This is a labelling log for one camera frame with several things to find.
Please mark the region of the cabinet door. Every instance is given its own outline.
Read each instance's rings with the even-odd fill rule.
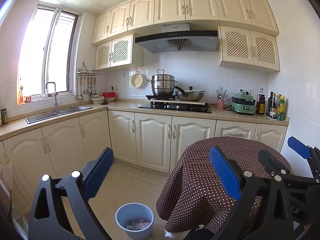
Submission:
[[[231,136],[253,140],[256,127],[256,123],[218,120],[214,136]]]
[[[252,25],[244,0],[216,0],[221,21]]]
[[[254,64],[249,30],[220,26],[223,61]]]
[[[110,67],[112,41],[97,46],[95,70]]]
[[[135,0],[131,2],[128,30],[153,25],[155,0]]]
[[[172,116],[135,113],[138,165],[170,171]]]
[[[216,0],[184,0],[186,20],[220,20]]]
[[[250,32],[254,50],[254,64],[280,71],[276,37],[254,31]]]
[[[156,0],[155,24],[185,20],[184,0]]]
[[[41,128],[6,139],[3,144],[14,174],[33,200],[44,174],[57,177],[44,145]]]
[[[111,11],[108,37],[128,30],[130,4],[126,3]]]
[[[188,146],[196,141],[214,137],[216,122],[211,119],[173,117],[170,172]]]
[[[81,171],[87,164],[77,117],[44,126],[42,133],[58,177]]]
[[[286,132],[286,126],[258,123],[254,140],[281,152]]]
[[[0,165],[6,166],[9,163],[3,143],[0,142]],[[13,192],[12,192],[12,204],[19,215],[23,216],[31,209],[32,201],[21,186],[16,174],[13,172]]]
[[[134,112],[109,110],[110,137],[114,156],[138,164]]]
[[[267,0],[245,0],[252,25],[279,33],[276,20]]]
[[[112,41],[111,67],[131,64],[133,34]]]
[[[110,21],[111,11],[96,18],[96,24],[94,26],[92,43],[96,43],[108,36],[109,21]]]
[[[105,148],[111,148],[107,110],[80,116],[79,123],[87,161],[95,160]]]

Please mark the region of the red container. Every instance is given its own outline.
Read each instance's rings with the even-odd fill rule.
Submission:
[[[108,93],[103,93],[102,96],[104,98],[115,98],[116,97],[116,93],[115,92],[108,92]]]

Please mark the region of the blue gripper pad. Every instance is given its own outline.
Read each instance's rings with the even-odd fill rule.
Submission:
[[[298,141],[295,137],[291,136],[288,139],[288,146],[304,159],[311,157],[309,148],[302,142]]]
[[[238,201],[241,196],[239,180],[217,146],[212,147],[210,150],[210,161],[228,196]]]
[[[106,148],[96,160],[88,162],[82,169],[85,201],[96,196],[112,164],[113,151]]]

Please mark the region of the lower cabinet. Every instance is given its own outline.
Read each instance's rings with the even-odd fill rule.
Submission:
[[[3,143],[0,142],[0,165],[6,166],[9,163],[6,156]],[[13,172],[13,192],[12,192],[12,204],[15,210],[19,212],[19,215],[23,216],[31,209],[32,200],[27,195],[23,187],[21,186],[17,176]]]
[[[41,128],[13,136],[4,140],[3,144],[14,174],[33,200],[39,180],[44,174],[57,177],[44,145]]]
[[[196,141],[214,137],[216,122],[211,119],[173,117],[170,172],[188,146]]]
[[[214,136],[232,136],[253,140],[256,127],[256,123],[217,120],[217,127]]]
[[[287,127],[283,125],[258,123],[254,140],[281,152],[286,132]]]
[[[97,159],[106,147],[111,148],[107,110],[80,116],[79,123],[87,161]]]
[[[44,126],[42,133],[58,177],[81,171],[87,164],[77,117]]]
[[[109,110],[108,113],[114,157],[138,164],[134,112]]]
[[[172,116],[135,113],[138,165],[169,172]]]

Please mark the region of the silver screw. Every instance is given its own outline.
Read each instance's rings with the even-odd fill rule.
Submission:
[[[73,171],[73,172],[71,173],[71,176],[74,177],[74,178],[79,177],[79,175],[80,175],[80,172],[79,172],[79,171]]]
[[[50,176],[48,174],[44,174],[41,179],[43,181],[47,181],[49,178],[50,178]]]
[[[280,177],[279,175],[276,175],[276,176],[275,176],[275,180],[279,182],[279,181],[281,181],[282,179],[281,179],[281,177]]]
[[[252,172],[251,171],[244,171],[243,175],[246,176],[247,178],[252,177]]]

